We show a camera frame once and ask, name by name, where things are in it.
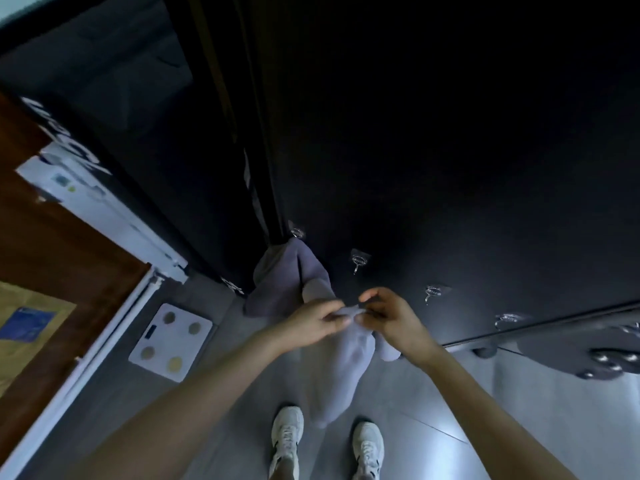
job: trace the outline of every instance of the forearm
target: forearm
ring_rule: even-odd
[[[575,480],[440,346],[412,360],[433,380],[492,480]]]
[[[134,416],[87,458],[77,478],[179,478],[211,428],[283,352],[270,329]]]

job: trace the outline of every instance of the tile floor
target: tile floor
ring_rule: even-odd
[[[212,336],[195,368],[212,364],[267,319],[242,314],[243,301],[196,276],[165,283],[87,384],[21,479],[62,478],[69,465],[174,384],[127,357],[162,303],[212,320]],[[639,478],[640,383],[628,374],[610,383],[587,382],[500,350],[489,360],[471,352],[457,359],[480,384],[582,480]],[[272,418],[284,402],[303,398],[296,387],[299,353],[271,364],[213,428],[186,479],[266,479]],[[305,428],[302,480],[349,479],[355,462],[349,433],[368,417],[380,426],[387,450],[381,475],[397,480],[486,479],[480,460],[432,382],[405,360],[374,357],[351,407],[325,430]]]

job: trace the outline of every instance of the towel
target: towel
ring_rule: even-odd
[[[316,298],[334,299],[329,275],[307,245],[297,238],[270,247],[253,272],[255,290],[247,297],[247,316],[287,317]],[[341,308],[336,315],[362,313],[359,306]],[[301,351],[301,383],[310,421],[325,428],[344,412],[373,353],[395,360],[395,350],[378,333],[352,322],[345,330]]]

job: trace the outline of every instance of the blue patch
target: blue patch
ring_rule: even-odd
[[[0,339],[33,342],[54,316],[55,312],[18,308],[0,328]]]

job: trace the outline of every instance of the shoe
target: shoe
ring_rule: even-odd
[[[302,410],[297,406],[286,406],[278,412],[271,427],[271,444],[276,450],[269,467],[269,478],[273,475],[278,463],[283,458],[293,461],[293,478],[298,480],[300,466],[298,464],[298,443],[305,429]]]
[[[367,421],[358,423],[353,432],[352,445],[358,462],[358,472],[353,478],[370,476],[380,480],[380,468],[385,459],[385,443],[380,428]]]

